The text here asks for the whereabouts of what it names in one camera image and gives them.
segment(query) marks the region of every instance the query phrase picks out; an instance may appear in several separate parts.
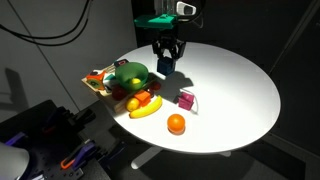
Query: black cable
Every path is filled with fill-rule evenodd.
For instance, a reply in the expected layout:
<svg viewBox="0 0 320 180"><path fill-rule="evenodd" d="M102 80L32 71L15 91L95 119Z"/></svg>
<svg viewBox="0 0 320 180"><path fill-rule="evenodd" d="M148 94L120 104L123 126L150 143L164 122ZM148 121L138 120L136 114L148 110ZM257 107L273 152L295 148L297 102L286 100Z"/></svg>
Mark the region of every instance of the black cable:
<svg viewBox="0 0 320 180"><path fill-rule="evenodd" d="M27 33L31 36L31 33L29 31L29 29L27 28L27 26L24 24L24 22L22 21L19 13L16 11L16 9L14 8L14 6L12 5L12 3L10 2L10 0L7 0L9 5L11 6L13 12L16 14L16 16L18 17L19 21L21 22L22 26L25 28L25 30L27 31ZM40 54L42 55L42 57L44 58L44 60L47 62L49 68L51 69L52 73L56 76L57 80L59 81L59 83L61 84L62 88L65 90L65 92L67 93L67 95L69 96L70 100L73 102L73 104L75 105L75 107L78 109L78 111L80 111L79 106L77 105L76 101L73 99L71 93L68 91L67 87L64 85L64 83L62 82L62 79L59 77L58 73L55 71L55 69L53 68L52 64L50 63L49 59L47 58L47 56L44 54L43 50L40 48L39 45L36 45L36 48L39 50Z"/></svg>
<svg viewBox="0 0 320 180"><path fill-rule="evenodd" d="M61 34L61 35L49 36L49 37L29 36L29 35L20 34L20 33L18 33L18 32L12 31L12 30L4 27L2 24L0 24L0 29L6 31L6 32L8 32L8 33L11 33L12 35L15 35L16 37L18 37L18 38L20 38L20 39L23 39L23 40L26 40L26 41L28 41L28 42L30 42L30 40L24 39L23 37L25 37L25 38L32 38L32 39L58 39L58 38L64 37L64 36L66 36L66 35L74 32L74 31L78 28L78 26L80 25L80 23L81 23L81 21L82 21L82 19L83 19L83 16L84 16L84 14L85 14L85 12L86 12L86 10L87 10L87 8L88 8L89 1L90 1L90 0L87 0L85 6L84 6L84 8L83 8L82 14L81 14L81 16L80 16L80 18L79 18L76 26L75 26L74 28L72 28L71 30L69 30L68 32L66 32L66 33L64 33L64 34Z"/></svg>
<svg viewBox="0 0 320 180"><path fill-rule="evenodd" d="M20 39L22 39L22 40L24 40L24 41L27 41L27 42L29 42L29 43L32 43L32 44L37 44L37 45L41 45L41 46L51 46L51 47L52 47L52 46L62 46L62 45L66 45L66 44L71 43L72 41L76 40L76 39L82 34L82 32L84 31L84 29L86 28L87 23L88 23L88 19L86 19L86 22L85 22L84 26L82 27L81 31L80 31L74 38L72 38L72 39L69 40L69 41L66 41L66 42L63 42L63 43L57 43L57 44L39 43L39 42L36 42L36 41L32 41L32 40L26 39L26 38L21 37L21 36L12 34L12 33L11 33L11 34L14 35L14 36L16 36L17 38L20 38Z"/></svg>

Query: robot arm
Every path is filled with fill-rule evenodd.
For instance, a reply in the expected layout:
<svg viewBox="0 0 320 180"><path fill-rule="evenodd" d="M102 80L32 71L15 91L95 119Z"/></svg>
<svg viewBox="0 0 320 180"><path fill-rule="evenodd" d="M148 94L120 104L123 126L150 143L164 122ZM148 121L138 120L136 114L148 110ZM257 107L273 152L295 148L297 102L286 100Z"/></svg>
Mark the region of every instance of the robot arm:
<svg viewBox="0 0 320 180"><path fill-rule="evenodd" d="M200 11L196 6L188 4L195 0L154 0L155 14L142 15L134 20L136 27L153 28L159 30L158 37L152 43L153 53L157 54L157 71L165 76L175 71L176 61L183 56L186 42L177 39L172 29L186 22L195 20ZM165 57L164 51L168 50L171 57Z"/></svg>

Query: banana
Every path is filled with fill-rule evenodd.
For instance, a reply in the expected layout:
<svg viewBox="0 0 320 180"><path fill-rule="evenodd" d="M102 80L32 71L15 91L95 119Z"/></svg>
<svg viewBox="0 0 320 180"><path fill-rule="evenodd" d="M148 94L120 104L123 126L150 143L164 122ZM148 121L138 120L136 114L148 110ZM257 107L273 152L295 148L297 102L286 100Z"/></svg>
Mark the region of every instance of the banana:
<svg viewBox="0 0 320 180"><path fill-rule="evenodd" d="M158 95L157 98L153 102L151 102L149 105L130 112L129 116L130 118L133 118L133 119L148 116L156 112L161 107L161 105L162 105L162 97Z"/></svg>

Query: table pedestal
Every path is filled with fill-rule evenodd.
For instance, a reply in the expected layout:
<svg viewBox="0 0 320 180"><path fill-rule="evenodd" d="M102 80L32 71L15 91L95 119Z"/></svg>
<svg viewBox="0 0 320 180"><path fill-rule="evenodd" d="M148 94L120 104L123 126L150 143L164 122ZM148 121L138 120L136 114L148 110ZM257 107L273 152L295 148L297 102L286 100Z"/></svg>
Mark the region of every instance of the table pedestal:
<svg viewBox="0 0 320 180"><path fill-rule="evenodd" d="M155 155L160 153L162 150L163 148L161 147L155 147L155 146L150 147L149 149L147 149L145 152L140 154L131 162L132 169L139 169L141 166L147 163L150 159L152 159ZM226 151L218 154L225 157L230 157L231 151Z"/></svg>

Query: floor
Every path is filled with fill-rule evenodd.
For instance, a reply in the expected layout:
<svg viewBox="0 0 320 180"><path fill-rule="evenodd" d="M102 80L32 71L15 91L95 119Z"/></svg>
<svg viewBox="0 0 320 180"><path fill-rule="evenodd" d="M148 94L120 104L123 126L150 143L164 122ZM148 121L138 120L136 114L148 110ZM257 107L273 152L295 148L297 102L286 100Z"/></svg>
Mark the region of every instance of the floor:
<svg viewBox="0 0 320 180"><path fill-rule="evenodd" d="M97 118L86 126L85 135L106 149L117 139L126 143L126 148L105 165L110 169L112 179L320 179L317 172L320 159L272 135L263 137L263 142L232 152L229 158L162 151L140 169L134 170L130 166L131 161L150 145L117 125L103 103L98 101L88 108L96 113Z"/></svg>

